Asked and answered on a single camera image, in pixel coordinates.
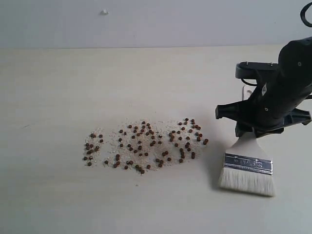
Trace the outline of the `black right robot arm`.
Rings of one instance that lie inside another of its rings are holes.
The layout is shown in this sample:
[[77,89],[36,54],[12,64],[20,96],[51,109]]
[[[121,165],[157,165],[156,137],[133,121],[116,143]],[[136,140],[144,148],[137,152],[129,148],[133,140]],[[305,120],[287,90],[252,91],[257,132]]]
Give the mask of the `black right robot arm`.
[[215,117],[236,121],[235,134],[254,132],[256,137],[280,134],[286,127],[311,122],[310,112],[298,109],[312,92],[312,39],[285,45],[277,63],[241,62],[236,78],[256,80],[247,100],[218,105]]

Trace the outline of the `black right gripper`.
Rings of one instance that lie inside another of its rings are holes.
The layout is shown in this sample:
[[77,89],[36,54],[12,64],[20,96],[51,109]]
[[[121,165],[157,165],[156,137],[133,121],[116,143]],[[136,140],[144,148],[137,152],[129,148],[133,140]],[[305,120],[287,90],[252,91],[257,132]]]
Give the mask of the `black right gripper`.
[[245,133],[254,133],[256,137],[281,134],[285,127],[311,122],[308,111],[297,110],[311,92],[311,73],[279,73],[264,85],[256,84],[247,101],[217,105],[215,118],[243,118],[241,123],[236,123],[237,137]]

